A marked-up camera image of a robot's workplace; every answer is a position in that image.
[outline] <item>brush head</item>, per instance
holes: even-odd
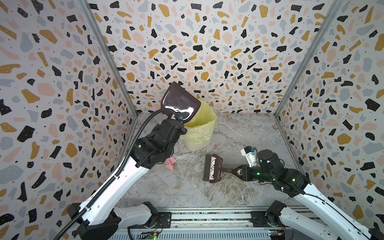
[[[203,181],[209,183],[219,182],[221,180],[221,163],[223,159],[216,154],[205,155],[205,164],[203,172]]]

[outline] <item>marble floor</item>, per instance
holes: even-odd
[[[136,130],[148,116],[148,113],[139,115]],[[165,117],[163,114],[155,116],[142,136]],[[224,159],[223,167],[237,167],[247,164],[240,150],[248,145],[259,150],[270,149],[284,160],[286,167],[295,168],[272,114],[218,113],[218,127],[210,146],[189,152],[179,140],[173,154],[174,171],[164,164],[154,166],[134,183],[116,206],[131,207],[145,201],[155,207],[269,206],[274,200],[301,205],[276,191],[271,184],[243,182],[228,173],[215,184],[202,180],[206,154],[220,155]]]

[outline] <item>metal corner post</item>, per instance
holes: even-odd
[[[100,50],[102,52],[102,54],[104,55],[105,57],[105,60],[107,62],[107,64],[110,66],[111,68],[111,71],[112,71],[112,75],[113,77],[116,79],[117,83],[118,83],[118,86],[121,90],[121,93],[125,99],[125,101],[127,102],[128,104],[128,108],[132,114],[132,117],[133,118],[137,118],[137,111],[131,101],[131,98],[124,86],[124,83],[122,82],[122,79],[121,79],[121,76],[116,68],[116,65],[112,59],[112,56],[109,54],[109,50],[108,50],[108,46],[107,44],[104,42],[104,38],[101,34],[101,31],[98,27],[98,24],[96,23],[96,19],[93,17],[93,14],[92,14],[92,10],[91,8],[89,7],[89,3],[87,0],[78,0],[78,3],[79,3],[79,6],[82,10],[82,12],[84,13],[85,15],[85,18],[89,24],[89,28],[91,29],[91,31],[93,32],[93,35],[95,36],[96,38],[96,41],[100,47]]]
[[[335,17],[337,15],[337,13],[339,12],[343,2],[344,2],[343,0],[334,0],[333,3],[331,4],[331,6],[327,12],[326,18],[323,21],[322,25],[320,26],[319,32],[315,36],[311,46],[308,49],[307,54],[304,56],[301,65],[299,66],[295,75],[293,76],[291,83],[289,84],[287,90],[285,91],[285,94],[284,94],[283,98],[281,99],[280,104],[274,113],[275,117],[277,117],[282,112],[285,103],[289,100],[289,96],[292,94],[293,90],[295,89],[295,86],[297,85],[301,76],[303,75],[307,65],[311,61],[317,48],[320,46],[321,40],[323,39],[325,33],[328,31],[331,23],[335,19]]]

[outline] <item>trash can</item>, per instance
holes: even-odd
[[[214,129],[217,127],[217,115],[208,103],[200,102],[201,106],[196,115],[184,124],[187,134],[180,136],[189,151],[196,151],[211,144]]]

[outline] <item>terrazzo wallpaper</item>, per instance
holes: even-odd
[[[345,1],[278,117],[328,198],[384,230],[384,1]]]
[[[89,0],[138,112],[173,81],[222,113],[270,113],[332,0]]]
[[[77,2],[0,7],[0,238],[53,239],[117,167],[131,117]]]

